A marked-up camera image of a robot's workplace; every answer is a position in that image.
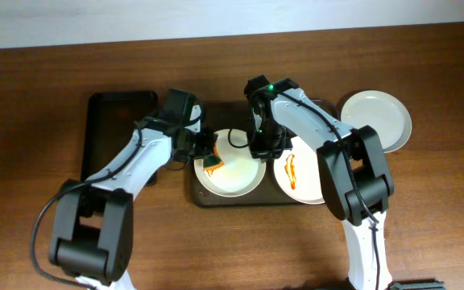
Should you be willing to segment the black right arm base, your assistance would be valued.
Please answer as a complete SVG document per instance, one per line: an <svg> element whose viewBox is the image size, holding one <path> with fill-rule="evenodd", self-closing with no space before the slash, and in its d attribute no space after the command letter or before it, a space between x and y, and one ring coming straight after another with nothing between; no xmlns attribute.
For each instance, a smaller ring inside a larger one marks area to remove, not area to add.
<svg viewBox="0 0 464 290"><path fill-rule="evenodd" d="M392 283L388 290L445 290L445 283L439 281L433 282L407 282Z"/></svg>

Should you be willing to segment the white plate top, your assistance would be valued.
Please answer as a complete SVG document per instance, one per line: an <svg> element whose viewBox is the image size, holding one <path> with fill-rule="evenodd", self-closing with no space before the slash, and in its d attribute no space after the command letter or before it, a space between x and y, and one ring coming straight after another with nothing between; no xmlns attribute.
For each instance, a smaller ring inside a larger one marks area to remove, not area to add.
<svg viewBox="0 0 464 290"><path fill-rule="evenodd" d="M247 147L235 148L228 142L229 129L216 131L217 153L223 165L204 169L203 160L193 162L197 180L211 193L221 197L240 197L253 191L264 178L267 165L253 159Z"/></svg>

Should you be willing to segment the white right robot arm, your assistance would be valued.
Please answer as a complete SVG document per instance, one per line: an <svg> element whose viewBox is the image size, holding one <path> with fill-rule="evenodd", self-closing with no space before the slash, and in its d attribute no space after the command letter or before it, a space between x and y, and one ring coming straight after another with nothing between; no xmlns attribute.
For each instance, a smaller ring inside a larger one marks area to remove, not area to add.
<svg viewBox="0 0 464 290"><path fill-rule="evenodd" d="M244 94L253 122L248 137L252 157L280 158L291 146L290 133L311 147L325 205L345 232L350 286L390 288L383 228L394 182L376 131L338 121L290 78L271 83L260 75L247 82Z"/></svg>

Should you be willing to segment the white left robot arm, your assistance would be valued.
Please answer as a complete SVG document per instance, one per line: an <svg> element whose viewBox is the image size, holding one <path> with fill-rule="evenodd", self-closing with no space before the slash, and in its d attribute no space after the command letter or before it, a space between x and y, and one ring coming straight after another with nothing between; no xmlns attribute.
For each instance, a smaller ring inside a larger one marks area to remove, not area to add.
<svg viewBox="0 0 464 290"><path fill-rule="evenodd" d="M99 172L68 180L50 200L56 207L48 258L83 289L131 289L134 200L170 161L212 155L205 107L194 94L172 89L164 106L136 122L129 143Z"/></svg>

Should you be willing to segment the orange green sponge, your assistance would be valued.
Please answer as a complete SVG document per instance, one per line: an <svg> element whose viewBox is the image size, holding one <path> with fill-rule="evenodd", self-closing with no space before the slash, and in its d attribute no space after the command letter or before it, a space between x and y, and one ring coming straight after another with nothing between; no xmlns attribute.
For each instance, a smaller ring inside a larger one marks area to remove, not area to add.
<svg viewBox="0 0 464 290"><path fill-rule="evenodd" d="M220 155L218 154L217 144L214 144L212 153L203 158L203 168L205 170L215 170L224 165Z"/></svg>

